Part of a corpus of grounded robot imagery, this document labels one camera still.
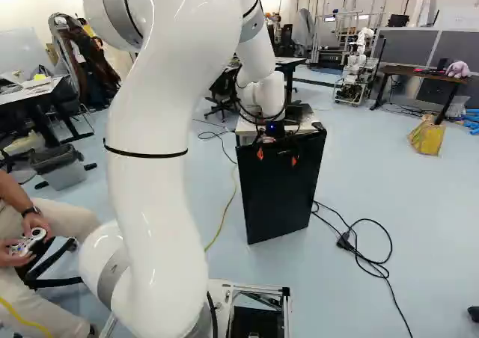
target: wheel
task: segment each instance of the wheel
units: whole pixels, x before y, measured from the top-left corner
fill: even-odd
[[[75,252],[78,250],[78,242],[74,241],[67,249],[68,252]]]

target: gray bin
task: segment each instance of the gray bin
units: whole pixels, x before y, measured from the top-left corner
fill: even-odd
[[[82,162],[83,155],[71,144],[34,153],[30,158],[31,167],[57,191],[86,180]]]

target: white robot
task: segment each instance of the white robot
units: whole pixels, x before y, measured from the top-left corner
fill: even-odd
[[[288,337],[288,289],[208,280],[184,189],[193,108],[235,52],[242,103],[260,105],[265,117],[284,109],[284,77],[275,72],[259,0],[84,5],[99,37],[141,49],[109,109],[108,181],[118,222],[83,244],[85,283],[138,338],[225,337],[238,292],[276,297]]]
[[[363,28],[358,34],[358,40],[350,45],[357,46],[356,52],[351,54],[347,59],[347,65],[344,67],[343,77],[346,82],[354,83],[360,74],[361,68],[364,67],[367,57],[364,54],[366,50],[366,38],[374,36],[374,31],[369,28]]]

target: white game controller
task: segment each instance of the white game controller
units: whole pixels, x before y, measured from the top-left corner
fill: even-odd
[[[22,238],[18,243],[10,246],[10,255],[19,257],[26,256],[28,252],[30,252],[30,248],[45,237],[46,231],[43,228],[36,227],[31,229],[31,237],[25,237],[22,235]]]

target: beige pants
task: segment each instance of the beige pants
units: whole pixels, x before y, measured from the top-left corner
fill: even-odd
[[[87,209],[50,200],[33,199],[49,221],[54,236],[75,237],[83,242],[99,224]],[[14,239],[22,234],[22,216],[7,206],[0,213],[0,239]],[[59,306],[41,298],[18,278],[13,268],[0,268],[0,296],[10,302],[25,320],[47,328],[54,338],[86,338],[90,324]],[[25,337],[44,338],[36,328],[21,325],[0,305],[0,322]]]

